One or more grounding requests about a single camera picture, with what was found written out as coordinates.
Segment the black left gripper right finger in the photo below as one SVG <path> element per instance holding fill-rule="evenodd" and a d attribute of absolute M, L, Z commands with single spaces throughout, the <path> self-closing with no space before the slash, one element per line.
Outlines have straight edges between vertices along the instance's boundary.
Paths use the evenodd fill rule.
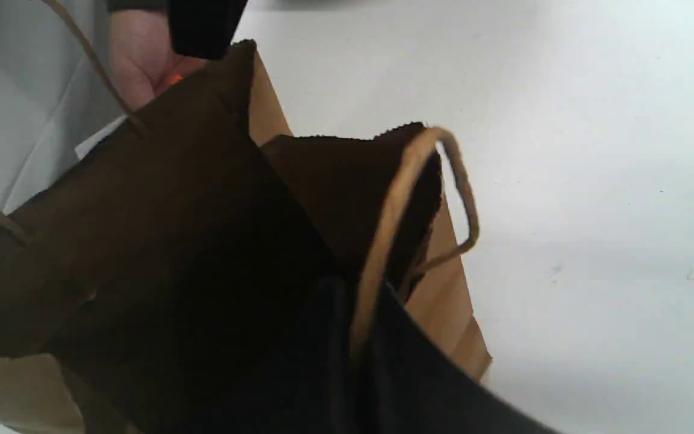
<path fill-rule="evenodd" d="M 314 324 L 302 340 L 327 356 L 304 376 L 314 392 L 298 401 L 300 433 L 550 432 L 460 371 L 386 285 L 378 292 L 368 345 L 353 368 L 344 349 L 354 291 L 329 278 L 316 294 Z"/>

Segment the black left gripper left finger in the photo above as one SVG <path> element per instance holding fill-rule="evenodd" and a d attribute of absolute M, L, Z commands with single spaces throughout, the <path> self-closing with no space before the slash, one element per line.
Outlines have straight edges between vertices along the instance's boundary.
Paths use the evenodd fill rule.
<path fill-rule="evenodd" d="M 184 57 L 220 60 L 232 44 L 247 1 L 168 2 L 173 51 Z"/>

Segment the person's right hand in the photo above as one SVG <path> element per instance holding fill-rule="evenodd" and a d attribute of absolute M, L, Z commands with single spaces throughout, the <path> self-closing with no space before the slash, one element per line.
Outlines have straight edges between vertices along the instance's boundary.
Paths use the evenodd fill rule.
<path fill-rule="evenodd" d="M 205 66 L 203 58 L 172 49 L 163 11 L 122 9 L 110 14 L 113 82 L 133 110 L 147 105 L 175 83 Z"/>

